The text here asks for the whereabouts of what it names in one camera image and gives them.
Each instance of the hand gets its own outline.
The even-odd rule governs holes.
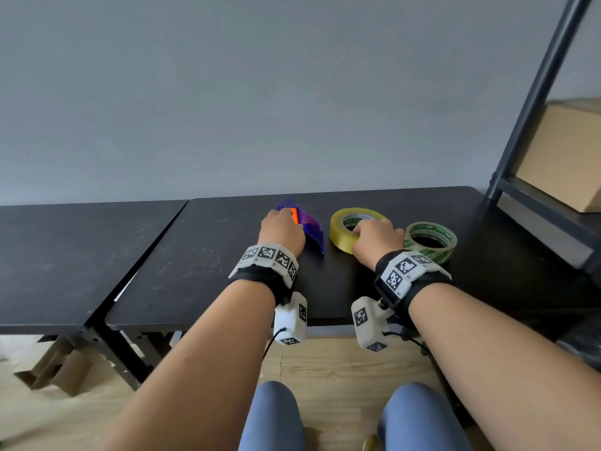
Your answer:
[[[292,219],[290,209],[270,210],[261,222],[258,244],[264,242],[277,243],[299,257],[305,246],[305,232],[302,224]]]
[[[381,257],[404,246],[405,231],[394,229],[387,219],[361,220],[353,232],[359,236],[353,245],[353,255],[374,272]]]

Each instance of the black cable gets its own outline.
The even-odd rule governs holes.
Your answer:
[[[423,349],[427,354],[430,354],[430,350],[428,350],[428,347],[425,346],[424,344],[418,342],[417,340],[412,339],[411,337],[408,337],[407,335],[403,335],[403,334],[399,334],[399,333],[393,333],[392,331],[387,332],[387,333],[382,333],[382,335],[398,335],[399,337],[401,337],[402,339],[407,339],[407,340],[411,340],[413,343],[415,343],[418,347],[420,347],[421,349]]]
[[[271,341],[269,342],[269,345],[267,345],[267,348],[265,349],[265,353],[263,353],[263,359],[265,359],[265,356],[267,356],[267,352],[269,351],[269,348],[271,348],[271,344],[274,342],[275,338],[278,336],[279,333],[285,331],[286,328],[281,328],[278,332],[276,332],[274,334],[274,336],[272,337]]]

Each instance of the purple plastic object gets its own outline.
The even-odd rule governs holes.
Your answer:
[[[280,204],[278,204],[278,210],[282,210],[285,207],[290,207],[291,209],[297,210],[299,223],[302,223],[305,234],[317,242],[319,248],[321,249],[321,254],[326,253],[326,246],[323,242],[323,229],[321,228],[321,223],[319,223],[319,220],[310,213],[302,210],[292,198],[286,198]]]

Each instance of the wooden floor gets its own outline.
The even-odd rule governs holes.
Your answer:
[[[0,440],[3,449],[58,451],[93,449],[111,418],[132,391],[97,357],[81,393],[50,399],[29,391],[0,363]],[[277,380],[296,396],[306,429],[307,449],[360,450],[390,395],[404,383],[421,381],[440,391],[427,357],[400,339],[380,353],[358,347],[355,339],[314,339],[269,350],[259,382]],[[490,449],[476,429],[470,439]]]

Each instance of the cardboard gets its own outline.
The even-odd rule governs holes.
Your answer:
[[[52,397],[78,394],[91,362],[65,339],[34,344],[14,368],[13,375],[29,389]]]
[[[516,177],[578,212],[601,212],[601,98],[549,103]]]

